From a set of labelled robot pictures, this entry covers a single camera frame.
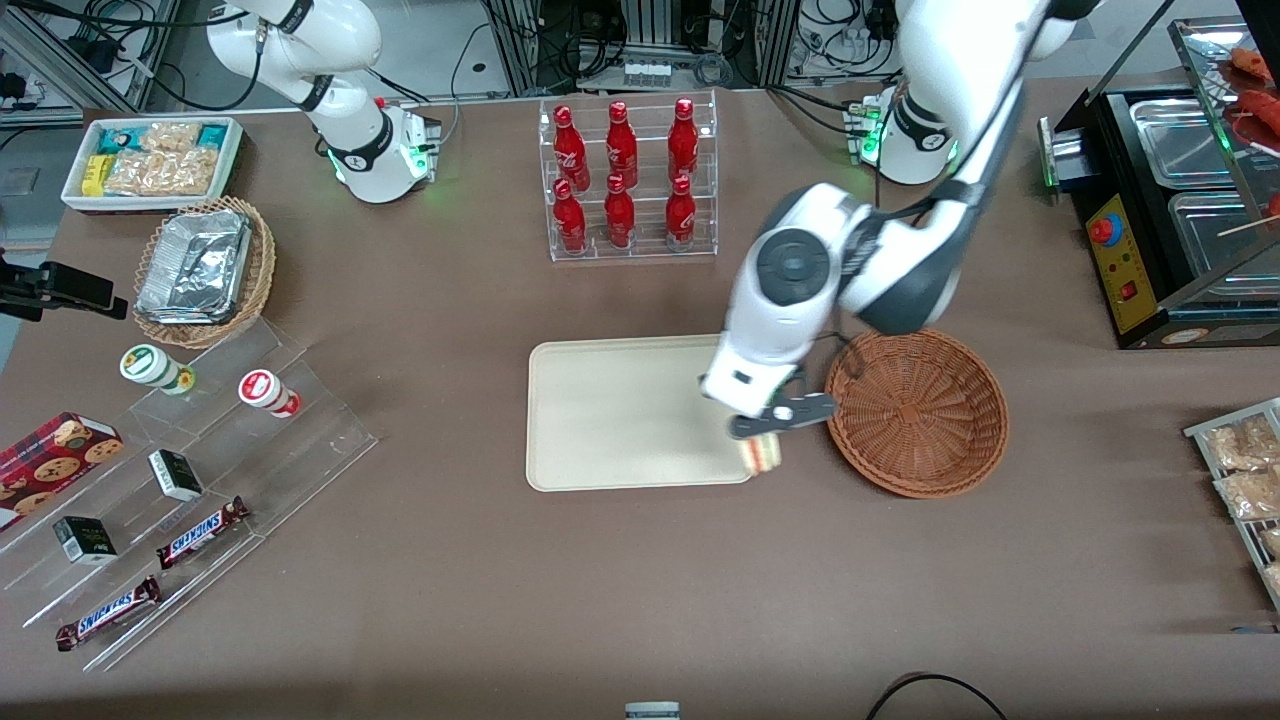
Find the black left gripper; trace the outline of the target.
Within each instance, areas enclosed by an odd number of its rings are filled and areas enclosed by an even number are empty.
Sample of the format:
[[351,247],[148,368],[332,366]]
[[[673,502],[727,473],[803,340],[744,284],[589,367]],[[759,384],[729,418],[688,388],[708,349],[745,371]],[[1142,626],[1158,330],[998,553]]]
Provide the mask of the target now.
[[828,393],[809,393],[797,398],[782,398],[765,407],[760,416],[735,415],[730,420],[730,437],[750,439],[796,430],[799,428],[828,421],[837,410],[835,398]]

